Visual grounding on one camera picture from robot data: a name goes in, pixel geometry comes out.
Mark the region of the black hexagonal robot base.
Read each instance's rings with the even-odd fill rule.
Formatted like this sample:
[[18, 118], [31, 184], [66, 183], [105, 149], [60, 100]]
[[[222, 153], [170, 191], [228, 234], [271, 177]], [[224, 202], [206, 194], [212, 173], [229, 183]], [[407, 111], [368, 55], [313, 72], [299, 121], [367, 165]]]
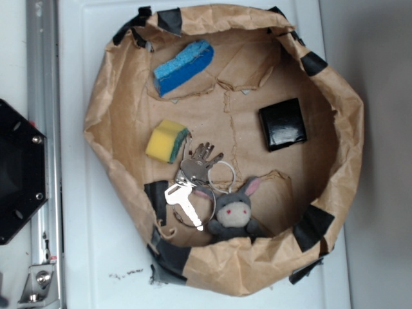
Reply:
[[1, 244], [46, 202], [46, 137], [1, 100]]

